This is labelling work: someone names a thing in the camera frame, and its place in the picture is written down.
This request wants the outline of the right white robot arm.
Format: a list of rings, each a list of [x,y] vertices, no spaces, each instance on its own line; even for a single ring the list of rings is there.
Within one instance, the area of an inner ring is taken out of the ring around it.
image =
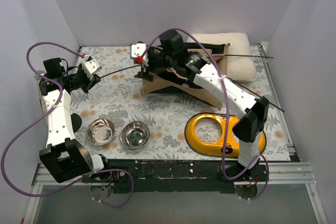
[[[238,118],[232,128],[239,140],[238,176],[242,180],[251,180],[257,174],[255,166],[260,157],[258,144],[267,121],[269,101],[265,97],[256,98],[235,85],[222,73],[203,43],[190,35],[194,41],[194,45],[190,45],[184,42],[182,33],[182,29],[173,28],[158,35],[162,47],[159,52],[154,51],[153,42],[131,45],[131,59],[141,66],[136,77],[150,81],[150,72],[153,70],[172,68],[178,75],[224,103],[226,109]],[[205,51],[204,55],[188,51],[194,48]]]

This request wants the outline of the black tent pole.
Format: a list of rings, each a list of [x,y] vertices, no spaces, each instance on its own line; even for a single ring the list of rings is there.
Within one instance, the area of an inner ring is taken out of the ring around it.
[[[250,92],[251,94],[253,94],[255,97],[261,98],[261,95],[257,94],[256,92],[254,92],[253,90],[249,89],[248,87],[238,83],[237,81],[233,80],[232,78],[228,78],[232,83],[240,86],[241,88],[247,90],[248,92]],[[269,104],[272,105],[274,108],[278,109],[279,111],[281,111],[282,113],[285,113],[285,110],[283,110],[282,108],[280,108],[279,106],[275,105],[274,103],[269,101]]]
[[[235,54],[228,54],[228,55],[225,55],[225,56],[227,56],[227,57],[257,57],[257,58],[263,58],[263,59],[274,59],[274,57],[272,57],[272,56],[235,55]],[[132,68],[135,68],[135,67],[138,67],[138,66],[139,65],[134,65],[134,66],[129,66],[129,67],[126,67],[126,68],[122,68],[122,69],[107,73],[107,74],[101,76],[100,78],[102,79],[102,78],[105,78],[107,76],[113,75],[115,73],[126,71],[128,69],[132,69]]]

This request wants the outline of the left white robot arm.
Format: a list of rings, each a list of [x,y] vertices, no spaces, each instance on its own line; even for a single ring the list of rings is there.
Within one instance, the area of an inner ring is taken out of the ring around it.
[[[48,139],[46,148],[39,157],[52,177],[62,183],[75,177],[93,173],[100,182],[111,178],[112,170],[101,155],[91,155],[75,138],[75,132],[81,127],[81,117],[70,112],[71,92],[81,89],[84,93],[97,83],[100,64],[88,57],[69,74],[60,58],[43,62],[47,79],[40,80],[39,89],[44,105],[52,112],[47,116]]]

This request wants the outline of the beige fabric pet tent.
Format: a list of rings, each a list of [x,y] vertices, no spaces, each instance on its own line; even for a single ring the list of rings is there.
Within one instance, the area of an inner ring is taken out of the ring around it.
[[[222,45],[204,45],[207,51],[212,52],[216,63],[219,66],[222,74],[227,73],[227,54],[230,44]],[[178,94],[187,93],[197,100],[206,103],[212,107],[220,110],[223,107],[223,103],[216,98],[210,92],[203,88],[191,83],[189,80],[177,76],[173,72],[169,72],[166,69],[159,69],[150,73],[152,80],[149,81],[145,78],[142,79],[142,93],[143,94]]]

